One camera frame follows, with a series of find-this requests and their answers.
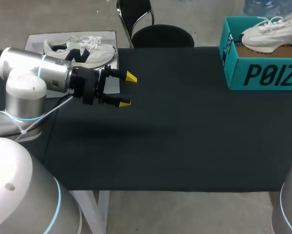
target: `new balance logo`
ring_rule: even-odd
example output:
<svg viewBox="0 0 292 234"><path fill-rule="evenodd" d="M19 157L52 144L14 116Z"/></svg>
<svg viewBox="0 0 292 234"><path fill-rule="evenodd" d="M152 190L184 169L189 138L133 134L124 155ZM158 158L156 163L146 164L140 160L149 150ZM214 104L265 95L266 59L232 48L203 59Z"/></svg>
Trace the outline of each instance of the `new balance logo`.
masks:
<svg viewBox="0 0 292 234"><path fill-rule="evenodd" d="M72 61L73 59L75 62L83 62L85 63L91 53L88 50L84 50L83 54L79 49L72 49L70 50L69 54L65 58L65 60Z"/></svg>

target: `water bottle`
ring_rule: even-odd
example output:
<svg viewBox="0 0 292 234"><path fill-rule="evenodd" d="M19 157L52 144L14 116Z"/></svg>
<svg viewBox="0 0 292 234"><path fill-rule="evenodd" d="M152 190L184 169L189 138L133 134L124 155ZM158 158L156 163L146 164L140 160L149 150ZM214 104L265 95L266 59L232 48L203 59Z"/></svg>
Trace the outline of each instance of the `water bottle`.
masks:
<svg viewBox="0 0 292 234"><path fill-rule="evenodd" d="M292 14L292 0L280 1L280 15L286 16Z"/></svg>
<svg viewBox="0 0 292 234"><path fill-rule="evenodd" d="M280 0L245 0L243 13L246 16L277 16Z"/></svg>

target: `chair seat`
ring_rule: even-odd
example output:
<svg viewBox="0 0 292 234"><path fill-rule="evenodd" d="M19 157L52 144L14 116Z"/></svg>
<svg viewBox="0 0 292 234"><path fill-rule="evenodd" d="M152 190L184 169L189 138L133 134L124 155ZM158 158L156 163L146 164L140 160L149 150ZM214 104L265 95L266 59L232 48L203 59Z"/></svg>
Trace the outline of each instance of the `chair seat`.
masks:
<svg viewBox="0 0 292 234"><path fill-rule="evenodd" d="M156 24L137 31L132 38L134 48L194 47L192 36L185 30Z"/></svg>

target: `cable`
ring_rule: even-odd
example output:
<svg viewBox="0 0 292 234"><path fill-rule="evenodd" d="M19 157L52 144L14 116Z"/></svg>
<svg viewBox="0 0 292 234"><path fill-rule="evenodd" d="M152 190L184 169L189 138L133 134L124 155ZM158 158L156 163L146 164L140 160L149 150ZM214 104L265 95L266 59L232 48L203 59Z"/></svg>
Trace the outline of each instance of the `cable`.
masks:
<svg viewBox="0 0 292 234"><path fill-rule="evenodd" d="M28 130L26 130L26 132L30 132L30 131L33 131L33 130L35 130L35 129L37 129L40 125L36 125L36 123L37 122L39 122L39 121L42 121L42 123L44 123L45 121L47 121L48 119L49 119L49 116L50 116L50 114L51 113L53 113L56 109L58 109L59 107L58 106L62 106L62 105L64 105L65 103L67 103L67 102L65 102L64 104L60 104L61 102L62 102L62 100L64 100L65 98L67 98L67 97L71 97L69 100L71 100L73 97L74 97L74 95L73 94L66 94L66 95L64 95L64 96L62 96L59 100L58 100L58 102L54 105L54 107L53 107L53 109L50 111L50 112L48 112L46 115L43 115L41 118L39 118L38 119L38 121L36 121L35 123L33 123L31 126L30 126L30 129ZM13 122L15 122L15 120L13 119L13 117L12 116L10 116L10 115L8 115L12 120L13 120ZM3 136L0 136L0 137L13 137L13 136L17 136L17 135L19 135L19 136L21 136L21 132L17 132L17 133L13 133L13 134L8 134L8 135L3 135Z"/></svg>
<svg viewBox="0 0 292 234"><path fill-rule="evenodd" d="M35 121L34 123L32 123L27 129L22 130L22 131L21 131L21 134L15 139L15 141L18 141L18 140L22 137L22 135L27 134L27 132L28 132L28 131L29 131L34 125L36 125L36 124L37 124L38 122L40 122L42 119L44 119L45 117L47 117L49 114L53 113L56 109L60 108L60 107L63 106L64 104L66 104L66 103L67 103L68 101L70 101L72 98L73 98L73 96L70 97L69 99L67 99L66 101L64 101L62 104L60 104L60 105L58 105L57 107L55 107L55 108L54 108L53 110L51 110L50 112L44 114L41 118L39 118L37 121Z"/></svg>

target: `shoe sole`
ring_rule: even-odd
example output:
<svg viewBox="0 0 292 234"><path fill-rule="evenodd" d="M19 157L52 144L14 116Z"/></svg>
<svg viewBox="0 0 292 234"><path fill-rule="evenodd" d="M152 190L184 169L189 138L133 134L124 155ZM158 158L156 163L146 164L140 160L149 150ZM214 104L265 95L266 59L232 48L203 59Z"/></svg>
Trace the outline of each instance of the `shoe sole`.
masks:
<svg viewBox="0 0 292 234"><path fill-rule="evenodd" d="M72 66L73 67L85 67L85 68L98 68L98 67L101 67L101 66L107 64L113 58L114 58L114 56L111 59L104 60L104 61L97 62L97 63L72 62Z"/></svg>
<svg viewBox="0 0 292 234"><path fill-rule="evenodd" d="M291 43L282 43L282 44L279 44L279 45L273 46L273 47L254 47L254 46L248 46L246 44L243 44L243 45L246 46L247 48L249 48L250 50L270 54L270 53L274 52L278 47L283 46L283 45L287 45L287 44L292 45L292 42Z"/></svg>

